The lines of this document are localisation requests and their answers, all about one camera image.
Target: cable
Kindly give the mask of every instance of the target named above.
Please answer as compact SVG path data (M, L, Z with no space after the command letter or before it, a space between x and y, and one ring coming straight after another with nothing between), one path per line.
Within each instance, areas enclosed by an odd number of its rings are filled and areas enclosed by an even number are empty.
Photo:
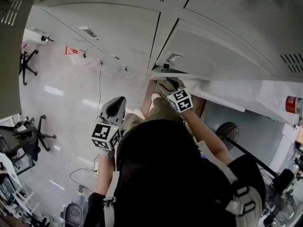
M266 169L264 169L264 168L259 168L259 170L265 170L265 171L267 171ZM268 172L268 171L267 171ZM281 175L281 173L279 173L279 172L275 172L275 173L277 173L277 174L279 174L279 175Z
M81 169L85 169L85 170L92 170L92 169L93 169L92 167L91 167L90 169L87 169L87 168L81 167L81 166L79 166L79 165L73 164L73 163L71 162L71 156L74 156L74 157L76 157L79 161L83 162L84 164L87 164L87 163L85 163L83 160L81 160L79 157L75 156L74 154L70 154L70 158L68 159L68 162L69 162L71 165L80 167Z
M101 65L100 65L100 71L99 71L99 104L98 104L98 110L97 110L97 117L96 117L96 120L97 118L99 117L99 107L100 107L100 100L101 100L101 90L100 90L100 79L101 79L101 69L102 69L102 65L103 65L103 61L101 61Z
M97 163L97 158L98 158L99 154L97 154L96 158L94 159L94 163L93 163L93 166L92 166L92 173L93 175L97 176L96 172L97 172L97 169L96 169L96 163Z
M89 189L89 188L87 188L86 186L83 186L83 185L81 185L80 183L78 183L78 182L76 182L75 180L73 180L73 179L72 179L71 175L72 175L73 173L75 173L75 172L79 171L79 170L87 170L87 171L91 171L91 170L88 170L88 169L79 168L79 169L77 169L77 170L73 171L73 172L70 174L70 179L71 179L71 180L72 180L74 183L76 183L76 184L78 184L78 185L80 185L80 186L82 186L82 187L86 188L87 190L89 190L90 192L92 192L92 193L93 193L93 191L92 191L92 190L90 190L90 189Z

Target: vent grille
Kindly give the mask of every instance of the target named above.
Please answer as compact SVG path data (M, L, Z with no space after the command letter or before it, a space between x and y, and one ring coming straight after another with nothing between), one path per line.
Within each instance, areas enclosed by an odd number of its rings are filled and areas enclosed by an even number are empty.
M284 63L288 66L291 73L303 74L303 58L300 53L280 55Z
M9 0L6 6L0 11L0 22L9 26L14 26L17 11L22 4L22 0Z
M99 40L99 37L91 31L90 28L88 27L79 27L79 29L81 29L83 32L85 32L90 38L93 38L95 40Z

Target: wire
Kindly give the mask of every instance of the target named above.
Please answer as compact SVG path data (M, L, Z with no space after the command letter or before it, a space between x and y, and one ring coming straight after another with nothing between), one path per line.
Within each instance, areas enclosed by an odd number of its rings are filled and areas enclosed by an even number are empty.
M259 170L265 170L265 171L267 171L267 170L266 170L266 169L264 169L264 168L259 168ZM281 173L279 173L279 172L275 172L275 173L277 173L277 174L281 175Z
M275 219L277 219L278 221L280 221L282 224L286 224L286 225L288 225L288 224L291 222L292 218L293 218L293 216L292 216L290 219L288 219L286 222L284 222L284 221L278 219L277 216L274 215L272 212L270 212L270 215L272 215Z
M97 169L96 169L96 163L97 163L97 158L98 158L98 156L99 156L99 154L97 154L97 156L96 156L96 158L94 159L94 163L93 163L93 166L92 166L92 173L95 175L95 176L97 176Z
M76 157L79 161L83 162L84 164L86 164L83 160L81 160L79 157L75 156L74 154L70 154L70 158L68 159L68 162L73 165L73 166L77 166L77 167L80 167L81 169L85 169L85 170L92 170L93 168L91 167L90 169L87 169L87 168L84 168L84 167L81 167L79 165L75 165L71 162L71 156L74 156Z
M99 117L99 107L100 107L100 100L101 100L101 90L100 90L100 79L101 79L101 69L102 69L102 65L103 65L103 61L101 61L101 65L100 65L100 71L99 71L99 103L98 103L98 110L97 110L97 117L96 117L96 121L97 118Z
M70 179L71 179L71 180L72 180L74 183L76 183L76 184L78 184L78 185L80 185L80 186L82 186L82 187L86 188L86 189L87 189L87 190L89 190L90 192L93 192L92 190L90 190L90 189L89 189L89 188L87 188L86 186L83 186L82 184L80 184L80 183L78 183L78 182L76 182L75 180L73 180L73 179L72 179L71 175L72 175L73 173L75 173L75 172L79 171L79 170L87 170L87 171L91 171L91 170L88 170L88 169L85 169L85 168L79 168L79 169L77 169L77 170L73 171L73 172L70 174Z

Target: khaki pants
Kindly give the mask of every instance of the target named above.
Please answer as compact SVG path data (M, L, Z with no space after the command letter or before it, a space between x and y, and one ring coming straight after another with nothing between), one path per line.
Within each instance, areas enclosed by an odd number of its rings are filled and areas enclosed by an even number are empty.
M170 105L167 100L161 97L157 97L153 101L154 107L148 113L146 119L142 119L136 114L130 113L125 116L123 129L125 129L124 135L131 130L132 128L136 127L140 123L151 121L151 120L158 120L158 119L166 119L172 120L179 123L183 123L183 119L180 115L175 111Z

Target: bag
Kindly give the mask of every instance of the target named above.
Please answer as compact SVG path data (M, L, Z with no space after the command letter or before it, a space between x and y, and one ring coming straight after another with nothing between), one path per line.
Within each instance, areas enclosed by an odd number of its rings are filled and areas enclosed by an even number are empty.
M70 52L68 53L68 46L65 47L65 54L70 55L73 66L85 66L87 68L91 68L100 64L100 61L87 57L86 54L81 50L79 51L70 48Z
M258 191L241 183L231 169L212 154L204 141L200 141L197 145L206 158L224 173L232 185L234 190L233 200L229 202L225 210L235 216L236 226L257 226L262 214L262 200Z
M222 161L217 159L209 150L204 141L197 144L206 158L216 165L227 177L228 181L234 189L233 200L229 202L226 211L229 211L235 216L237 227L255 227L261 218L262 214L262 200L253 187L242 184L233 174L231 169ZM116 201L114 192L118 184L120 172L113 172L113 179L105 196L104 202L104 216L105 226L114 227L115 215L113 203Z

